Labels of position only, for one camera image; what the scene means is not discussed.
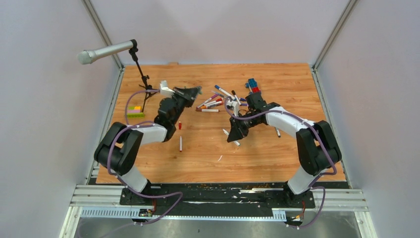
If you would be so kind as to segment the green white marker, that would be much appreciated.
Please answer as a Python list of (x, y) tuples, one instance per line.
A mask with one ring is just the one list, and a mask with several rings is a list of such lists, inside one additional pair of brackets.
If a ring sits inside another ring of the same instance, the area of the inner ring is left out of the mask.
[[(223, 130), (223, 132), (224, 132), (224, 134), (227, 136), (227, 137), (229, 137), (229, 132), (226, 130), (226, 129), (222, 129)], [(234, 140), (234, 141), (232, 141), (234, 144), (236, 144), (237, 146), (240, 146), (241, 144), (237, 141), (237, 140)]]

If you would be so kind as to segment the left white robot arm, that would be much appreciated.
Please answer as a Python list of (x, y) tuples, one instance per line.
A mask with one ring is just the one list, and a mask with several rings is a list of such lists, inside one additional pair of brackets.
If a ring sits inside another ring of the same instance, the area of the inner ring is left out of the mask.
[(150, 181), (135, 166), (140, 147), (171, 139), (181, 114), (185, 108), (192, 107), (201, 89), (201, 86), (170, 89), (162, 81), (155, 92), (164, 98), (159, 103), (153, 122), (144, 121), (135, 125), (115, 122), (96, 148), (94, 160), (130, 188), (133, 191), (132, 197), (138, 204), (148, 204), (152, 198), (152, 192), (147, 188)]

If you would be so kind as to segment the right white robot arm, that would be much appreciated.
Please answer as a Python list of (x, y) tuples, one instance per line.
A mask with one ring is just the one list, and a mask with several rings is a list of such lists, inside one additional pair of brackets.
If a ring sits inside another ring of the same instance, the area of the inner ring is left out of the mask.
[(230, 97), (224, 100), (230, 115), (227, 142), (245, 138), (250, 128), (260, 124), (292, 136), (297, 143), (300, 166), (286, 182), (283, 200), (287, 206), (295, 207), (302, 202), (302, 193), (312, 188), (320, 177), (337, 173), (335, 165), (342, 160), (342, 153), (331, 125), (324, 120), (316, 122), (299, 117), (278, 103), (267, 103), (260, 92), (248, 95), (246, 101), (248, 110), (241, 114), (239, 101)]

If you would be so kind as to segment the grey capped marker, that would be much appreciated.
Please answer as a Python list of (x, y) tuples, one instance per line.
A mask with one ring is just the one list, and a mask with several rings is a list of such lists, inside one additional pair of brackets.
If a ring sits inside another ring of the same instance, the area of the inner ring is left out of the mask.
[(222, 97), (222, 98), (224, 98), (224, 99), (226, 99), (226, 100), (231, 100), (232, 98), (231, 97), (229, 97), (229, 96), (226, 96), (226, 95), (224, 95), (224, 94), (221, 94), (221, 93), (218, 93), (218, 92), (215, 92), (215, 91), (212, 91), (214, 94), (216, 94), (216, 95), (218, 95), (218, 96), (220, 96), (220, 97)]

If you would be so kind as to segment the brown capped white marker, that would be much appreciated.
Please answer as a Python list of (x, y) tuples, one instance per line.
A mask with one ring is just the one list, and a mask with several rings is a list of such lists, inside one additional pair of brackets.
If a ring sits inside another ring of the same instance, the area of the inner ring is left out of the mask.
[(218, 109), (196, 109), (197, 112), (219, 113)]

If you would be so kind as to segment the orange capped white marker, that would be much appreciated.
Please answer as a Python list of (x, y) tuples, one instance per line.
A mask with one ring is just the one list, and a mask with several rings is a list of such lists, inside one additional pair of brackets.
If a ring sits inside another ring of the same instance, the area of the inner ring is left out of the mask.
[(200, 107), (200, 109), (210, 109), (210, 108), (213, 108), (213, 107), (217, 107), (221, 104), (222, 104), (222, 101), (217, 101), (217, 102), (213, 102), (213, 103), (210, 103), (210, 104), (203, 105), (203, 106)]

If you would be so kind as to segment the blue capped white marker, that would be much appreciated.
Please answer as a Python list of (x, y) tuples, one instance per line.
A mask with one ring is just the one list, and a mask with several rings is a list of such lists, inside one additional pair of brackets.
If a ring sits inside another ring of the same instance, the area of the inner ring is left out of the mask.
[(225, 94), (227, 97), (229, 97), (230, 99), (232, 99), (233, 101), (235, 101), (235, 97), (233, 95), (231, 95), (230, 93), (228, 93), (226, 90), (224, 90), (223, 88), (221, 88), (218, 85), (214, 86), (217, 90), (219, 90), (220, 92), (222, 92), (223, 94)]

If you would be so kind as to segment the red capped white marker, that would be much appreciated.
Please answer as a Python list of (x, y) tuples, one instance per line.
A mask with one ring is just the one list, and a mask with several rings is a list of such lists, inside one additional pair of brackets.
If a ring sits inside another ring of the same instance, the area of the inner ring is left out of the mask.
[(223, 104), (223, 99), (222, 98), (219, 98), (219, 99), (217, 99), (215, 101), (211, 101), (211, 102), (203, 105), (202, 108), (204, 108), (204, 109), (210, 109), (210, 108), (214, 108), (214, 107), (220, 106), (222, 104)]

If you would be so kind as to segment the black capped white marker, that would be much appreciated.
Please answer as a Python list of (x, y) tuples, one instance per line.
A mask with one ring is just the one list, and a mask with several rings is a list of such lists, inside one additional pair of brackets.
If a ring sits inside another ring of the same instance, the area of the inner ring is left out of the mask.
[(234, 96), (234, 101), (238, 103), (239, 106), (241, 106), (241, 101), (239, 97), (237, 96), (236, 92), (234, 90), (231, 91), (232, 95)]

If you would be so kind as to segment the grey tipped white marker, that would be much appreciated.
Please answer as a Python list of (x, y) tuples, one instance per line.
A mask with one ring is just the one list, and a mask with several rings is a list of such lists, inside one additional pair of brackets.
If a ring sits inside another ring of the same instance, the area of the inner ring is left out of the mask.
[(280, 138), (281, 137), (280, 130), (278, 128), (275, 128), (275, 131), (276, 131), (276, 134), (277, 134), (278, 138)]

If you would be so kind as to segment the blue red toy brick car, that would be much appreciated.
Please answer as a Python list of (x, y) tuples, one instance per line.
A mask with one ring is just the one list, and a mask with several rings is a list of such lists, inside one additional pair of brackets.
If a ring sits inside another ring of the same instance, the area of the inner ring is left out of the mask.
[(249, 90), (249, 94), (260, 92), (257, 82), (254, 78), (249, 78), (245, 83), (245, 88)]

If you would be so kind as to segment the green pink toy brick stack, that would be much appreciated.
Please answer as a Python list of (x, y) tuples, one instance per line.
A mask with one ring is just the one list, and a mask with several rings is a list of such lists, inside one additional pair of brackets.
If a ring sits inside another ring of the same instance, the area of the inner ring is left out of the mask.
[(125, 115), (128, 118), (144, 118), (145, 115), (142, 109), (143, 108), (141, 106), (130, 106), (127, 108)]

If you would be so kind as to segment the black microphone tripod stand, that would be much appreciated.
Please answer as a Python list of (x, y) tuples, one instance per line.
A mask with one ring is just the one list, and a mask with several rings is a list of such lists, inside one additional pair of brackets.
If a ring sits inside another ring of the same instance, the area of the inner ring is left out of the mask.
[(139, 86), (146, 90), (146, 93), (145, 93), (145, 96), (144, 96), (144, 101), (143, 101), (143, 106), (142, 106), (142, 110), (141, 110), (141, 112), (143, 112), (145, 110), (147, 100), (149, 98), (151, 98), (152, 96), (154, 96), (155, 94), (157, 94), (159, 92), (159, 90), (154, 88), (151, 84), (148, 83), (148, 80), (149, 80), (150, 77), (148, 75), (143, 74), (141, 66), (138, 62), (137, 52), (138, 52), (138, 48), (136, 46), (133, 46), (129, 50), (129, 54), (132, 57), (132, 60), (135, 62), (136, 66), (137, 66), (137, 69), (140, 73), (141, 81), (143, 83), (142, 85), (140, 84)]

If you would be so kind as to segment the silver microphone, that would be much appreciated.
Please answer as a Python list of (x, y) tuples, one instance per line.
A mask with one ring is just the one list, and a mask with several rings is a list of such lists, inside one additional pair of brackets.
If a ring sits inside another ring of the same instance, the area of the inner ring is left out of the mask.
[(137, 48), (137, 41), (132, 39), (95, 50), (83, 50), (77, 55), (77, 59), (82, 65), (92, 64), (99, 59), (134, 48)]

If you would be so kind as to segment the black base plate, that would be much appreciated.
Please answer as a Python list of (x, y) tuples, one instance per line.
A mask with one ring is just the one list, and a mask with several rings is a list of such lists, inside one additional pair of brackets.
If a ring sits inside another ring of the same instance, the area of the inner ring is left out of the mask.
[(178, 199), (172, 193), (182, 192), (178, 204), (169, 212), (173, 216), (268, 217), (273, 208), (302, 212), (315, 208), (312, 192), (294, 195), (284, 191), (283, 182), (257, 183), (154, 183), (145, 195), (164, 198), (142, 198), (129, 189), (121, 192), (121, 205), (152, 206), (161, 215)]

